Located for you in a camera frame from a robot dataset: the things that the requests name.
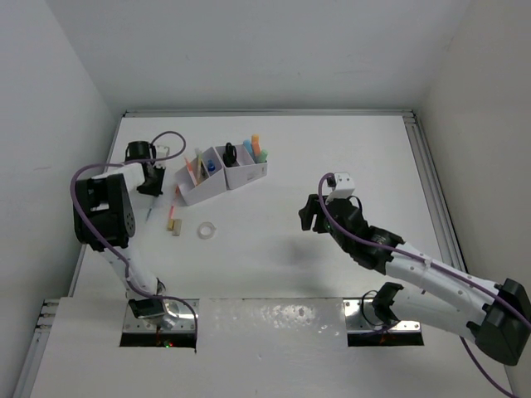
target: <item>blue marker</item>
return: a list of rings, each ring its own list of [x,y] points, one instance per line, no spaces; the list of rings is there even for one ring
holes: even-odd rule
[[[249,139],[246,139],[243,142],[243,146],[246,147],[247,152],[251,155],[252,160],[254,160],[256,163],[255,154],[252,152],[251,141]]]

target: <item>black clamp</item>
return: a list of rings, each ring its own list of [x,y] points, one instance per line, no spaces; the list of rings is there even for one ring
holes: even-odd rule
[[[223,162],[225,163],[225,166],[232,167],[236,164],[237,160],[237,153],[236,153],[236,147],[232,145],[231,143],[225,144],[225,153],[223,154]]]

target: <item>pen holder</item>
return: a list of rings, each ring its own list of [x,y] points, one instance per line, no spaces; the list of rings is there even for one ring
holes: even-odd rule
[[[235,147],[236,163],[234,166],[227,167],[222,162],[229,189],[237,189],[267,175],[267,162],[255,163],[243,145],[235,145]],[[223,159],[225,146],[216,147],[216,152],[218,157]]]
[[[195,205],[200,201],[206,201],[211,197],[219,195],[227,190],[227,182],[225,180],[225,172],[223,170],[222,158],[217,154],[214,147],[210,147],[202,153],[202,160],[207,164],[209,160],[212,160],[216,167],[213,172],[207,171],[207,178],[204,179],[199,185],[194,186],[188,168],[184,166],[175,173],[175,179],[177,180],[177,186],[181,192],[185,203],[189,206]],[[193,175],[197,175],[197,157],[192,161]]]

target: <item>yellow marker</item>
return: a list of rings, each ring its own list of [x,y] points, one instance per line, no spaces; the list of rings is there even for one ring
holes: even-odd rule
[[[260,156],[260,144],[258,144],[258,134],[252,134],[251,136],[251,146],[252,146],[252,152],[255,154],[255,158],[257,159]]]

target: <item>marker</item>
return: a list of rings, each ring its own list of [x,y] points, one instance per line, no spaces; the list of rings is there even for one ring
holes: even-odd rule
[[[190,177],[192,178],[193,186],[196,187],[197,180],[196,180],[196,176],[193,175],[192,164],[188,161],[188,159],[186,159],[186,157],[184,157],[184,161],[186,162],[186,168],[188,169],[188,174],[190,174]]]
[[[202,182],[202,178],[201,178],[202,152],[201,152],[201,149],[196,148],[196,156],[197,156],[196,180],[197,180],[197,183],[200,184]]]
[[[256,162],[265,163],[267,160],[267,155],[268,155],[267,151],[263,149],[262,152],[260,152],[260,156],[256,159]]]
[[[207,163],[207,170],[209,172],[213,172],[214,170],[216,170],[216,166],[214,166],[214,162],[212,160],[209,160],[208,163]]]
[[[258,144],[258,134],[253,134],[251,137],[251,146],[252,146],[252,152],[255,154],[256,161],[258,160],[258,157],[260,156],[260,144]]]
[[[247,152],[251,155],[251,158],[252,158],[253,162],[256,162],[255,154],[252,152],[251,141],[249,141],[248,139],[246,139],[246,140],[243,142],[243,146],[246,148]]]

